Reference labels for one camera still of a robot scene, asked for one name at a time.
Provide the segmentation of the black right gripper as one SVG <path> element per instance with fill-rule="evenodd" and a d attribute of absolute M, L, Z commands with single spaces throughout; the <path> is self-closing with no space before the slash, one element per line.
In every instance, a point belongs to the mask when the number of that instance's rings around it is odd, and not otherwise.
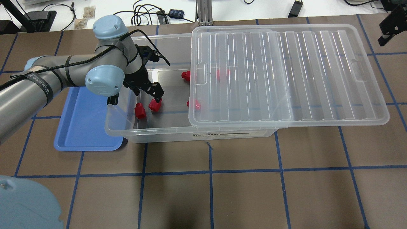
<path fill-rule="evenodd" d="M 378 38 L 380 46 L 385 46 L 395 35 L 407 30 L 407 1 L 381 0 L 390 14 L 379 24 L 382 35 Z"/>

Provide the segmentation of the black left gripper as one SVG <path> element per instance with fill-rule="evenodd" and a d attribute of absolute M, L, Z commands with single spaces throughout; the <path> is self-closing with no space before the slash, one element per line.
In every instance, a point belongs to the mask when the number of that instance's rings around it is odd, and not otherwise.
<path fill-rule="evenodd" d="M 149 61 L 158 62 L 160 54 L 148 45 L 135 45 L 136 54 L 133 57 L 126 70 L 123 85 L 130 88 L 138 96 L 141 90 L 152 96 L 156 103 L 160 103 L 164 95 L 164 90 L 159 82 L 149 80 L 146 64 Z"/>

